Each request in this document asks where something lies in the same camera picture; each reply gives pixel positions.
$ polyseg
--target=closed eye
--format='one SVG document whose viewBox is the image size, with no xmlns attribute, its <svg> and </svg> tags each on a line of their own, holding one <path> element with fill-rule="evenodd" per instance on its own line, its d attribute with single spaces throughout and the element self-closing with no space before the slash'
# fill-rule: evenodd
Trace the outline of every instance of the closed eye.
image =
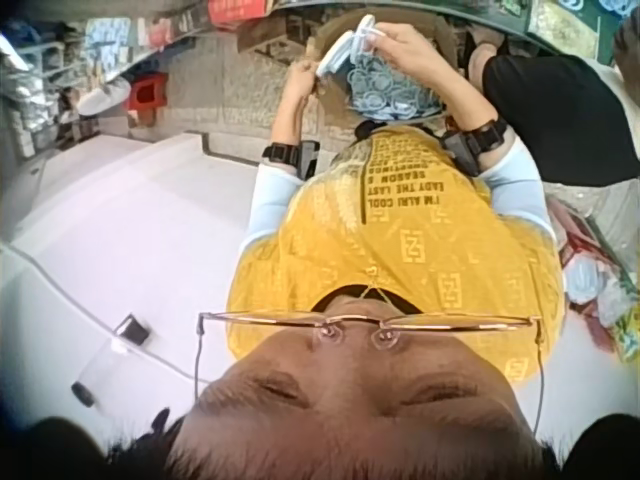
<svg viewBox="0 0 640 480">
<path fill-rule="evenodd" d="M 309 400 L 304 394 L 298 382 L 293 376 L 283 372 L 270 372 L 264 377 L 252 379 L 252 383 L 267 395 L 276 400 L 298 406 L 309 408 Z"/>
<path fill-rule="evenodd" d="M 435 403 L 454 398 L 475 397 L 477 395 L 478 388 L 474 385 L 463 385 L 459 383 L 430 384 L 419 389 L 407 400 L 402 401 L 401 405 L 421 405 L 424 403 Z"/>
</svg>

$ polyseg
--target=forehead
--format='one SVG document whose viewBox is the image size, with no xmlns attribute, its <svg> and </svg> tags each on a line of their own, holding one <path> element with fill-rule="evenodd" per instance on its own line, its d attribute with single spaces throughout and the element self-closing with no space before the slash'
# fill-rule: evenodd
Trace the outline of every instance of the forehead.
<svg viewBox="0 0 640 480">
<path fill-rule="evenodd" d="M 198 461 L 222 461 L 246 472 L 248 478 L 272 464 L 281 469 L 277 478 L 301 478 L 301 469 L 309 466 L 318 475 L 328 469 L 318 478 L 336 478 L 336 471 L 356 464 L 377 470 L 429 470 L 435 465 L 453 469 L 472 457 L 500 457 L 531 448 L 522 440 L 502 428 L 438 425 L 423 418 L 339 422 L 309 411 L 232 410 L 211 415 L 196 409 L 185 419 L 174 451 Z"/>
</svg>

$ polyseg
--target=yellow shirt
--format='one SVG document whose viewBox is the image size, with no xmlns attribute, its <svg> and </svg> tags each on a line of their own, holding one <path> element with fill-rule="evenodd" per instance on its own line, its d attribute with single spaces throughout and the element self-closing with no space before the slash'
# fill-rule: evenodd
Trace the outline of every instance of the yellow shirt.
<svg viewBox="0 0 640 480">
<path fill-rule="evenodd" d="M 553 240 L 496 215 L 485 192 L 436 140 L 377 132 L 307 182 L 278 232 L 247 248 L 228 310 L 310 311 L 341 287 L 375 285 L 425 313 L 540 317 L 545 359 L 564 307 Z M 264 330 L 231 325 L 231 351 L 246 355 Z M 535 336 L 532 327 L 460 338 L 518 382 L 537 371 Z"/>
</svg>

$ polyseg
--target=cable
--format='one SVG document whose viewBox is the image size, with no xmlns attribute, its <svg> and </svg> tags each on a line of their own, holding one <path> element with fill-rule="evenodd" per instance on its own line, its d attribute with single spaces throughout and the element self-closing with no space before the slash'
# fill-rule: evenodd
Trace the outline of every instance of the cable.
<svg viewBox="0 0 640 480">
<path fill-rule="evenodd" d="M 200 355 L 202 354 L 202 335 L 198 333 L 198 350 L 196 351 L 196 365 L 193 369 L 193 398 L 194 401 L 198 401 L 200 392 L 198 391 L 198 374 L 200 373 Z"/>
<path fill-rule="evenodd" d="M 10 244 L 2 241 L 2 240 L 0 240 L 0 251 L 2 251 L 2 252 L 6 253 L 9 256 L 12 256 L 14 258 L 19 258 L 20 260 L 25 262 L 27 265 L 29 265 L 36 272 L 36 274 L 42 280 L 44 280 L 44 282 L 47 283 L 51 287 L 51 289 L 59 297 L 61 297 L 67 304 L 69 304 L 71 307 L 73 307 L 80 314 L 80 317 L 84 321 L 86 321 L 87 323 L 92 325 L 98 331 L 100 331 L 101 333 L 103 333 L 104 335 L 106 335 L 107 337 L 109 337 L 109 338 L 111 338 L 113 340 L 118 340 L 119 342 L 122 342 L 122 343 L 126 344 L 127 348 L 129 350 L 131 350 L 132 352 L 134 352 L 135 354 L 137 354 L 140 357 L 145 358 L 145 359 L 149 360 L 150 362 L 152 362 L 152 363 L 164 368 L 165 370 L 167 370 L 168 372 L 173 373 L 177 377 L 180 377 L 181 379 L 183 379 L 185 381 L 188 381 L 188 382 L 194 382 L 196 384 L 196 389 L 197 389 L 196 377 L 188 374 L 187 372 L 183 371 L 179 367 L 176 367 L 172 363 L 167 362 L 162 357 L 159 357 L 158 355 L 155 355 L 154 353 L 151 353 L 151 352 L 149 352 L 147 350 L 144 350 L 144 349 L 140 348 L 138 345 L 135 345 L 134 343 L 128 341 L 126 338 L 123 338 L 123 337 L 119 336 L 118 334 L 116 334 L 105 322 L 103 322 L 98 317 L 96 317 L 87 308 L 85 308 L 78 301 L 76 301 L 69 293 L 67 293 L 64 290 L 64 288 L 62 288 L 58 284 L 58 282 L 56 282 L 55 279 L 51 275 L 49 275 L 47 273 L 47 271 L 44 268 L 42 268 L 42 266 L 33 257 L 31 257 L 30 255 L 28 255 L 27 253 L 23 252 L 22 250 L 14 247 L 13 245 L 10 245 Z M 198 357 L 198 360 L 199 360 L 199 356 L 200 356 L 200 353 L 201 353 L 201 350 L 202 350 L 202 336 L 199 336 L 199 342 L 198 343 L 199 343 L 199 349 L 198 349 L 197 357 Z M 210 381 L 205 380 L 205 379 L 200 379 L 200 380 L 198 380 L 198 382 L 206 383 L 206 384 L 211 383 Z"/>
<path fill-rule="evenodd" d="M 538 366 L 540 367 L 540 397 L 538 398 L 538 412 L 536 413 L 536 421 L 533 425 L 533 435 L 536 436 L 538 434 L 538 427 L 540 426 L 540 417 L 542 417 L 542 401 L 544 400 L 544 387 L 545 387 L 545 378 L 544 378 L 544 366 L 542 364 L 542 329 L 540 326 L 540 321 L 538 320 L 538 331 L 536 333 L 536 345 L 538 346 Z"/>
</svg>

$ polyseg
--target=hand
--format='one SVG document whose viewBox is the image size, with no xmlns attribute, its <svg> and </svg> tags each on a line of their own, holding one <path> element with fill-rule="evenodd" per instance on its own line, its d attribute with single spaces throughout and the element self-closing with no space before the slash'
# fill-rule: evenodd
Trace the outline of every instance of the hand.
<svg viewBox="0 0 640 480">
<path fill-rule="evenodd" d="M 376 53 L 426 87 L 433 87 L 445 74 L 457 73 L 413 26 L 378 23 L 375 28 L 386 35 L 367 37 Z"/>
<path fill-rule="evenodd" d="M 282 92 L 282 103 L 304 106 L 316 84 L 318 63 L 311 60 L 299 60 L 289 67 L 287 80 Z"/>
</svg>

